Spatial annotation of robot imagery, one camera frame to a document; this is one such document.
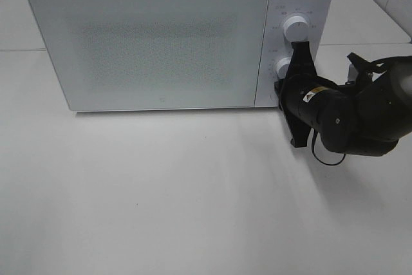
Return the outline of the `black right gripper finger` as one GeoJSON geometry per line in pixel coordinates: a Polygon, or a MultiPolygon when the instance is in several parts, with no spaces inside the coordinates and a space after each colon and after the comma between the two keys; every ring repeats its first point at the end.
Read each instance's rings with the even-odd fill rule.
{"type": "Polygon", "coordinates": [[[310,43],[308,41],[292,42],[293,54],[285,78],[291,79],[295,75],[316,77],[317,71],[312,59],[310,43]]]}
{"type": "Polygon", "coordinates": [[[291,145],[295,148],[306,147],[311,127],[293,115],[282,103],[282,87],[284,80],[278,80],[274,83],[274,90],[278,97],[279,109],[283,112],[287,126],[291,134],[291,145]]]}

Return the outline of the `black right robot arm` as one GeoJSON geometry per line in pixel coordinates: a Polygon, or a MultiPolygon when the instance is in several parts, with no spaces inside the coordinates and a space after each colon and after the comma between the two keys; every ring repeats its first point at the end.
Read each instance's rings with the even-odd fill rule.
{"type": "Polygon", "coordinates": [[[411,133],[410,56],[370,62],[350,53],[353,78],[338,85],[318,75],[309,42],[292,49],[274,89],[294,147],[305,147],[312,133],[334,153],[382,156],[411,133]]]}

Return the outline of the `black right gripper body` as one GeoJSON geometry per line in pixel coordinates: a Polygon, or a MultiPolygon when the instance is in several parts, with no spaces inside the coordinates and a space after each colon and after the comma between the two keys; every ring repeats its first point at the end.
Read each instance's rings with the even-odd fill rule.
{"type": "Polygon", "coordinates": [[[337,91],[336,83],[322,77],[296,75],[283,79],[279,93],[286,121],[291,126],[319,127],[328,99],[337,91]]]}

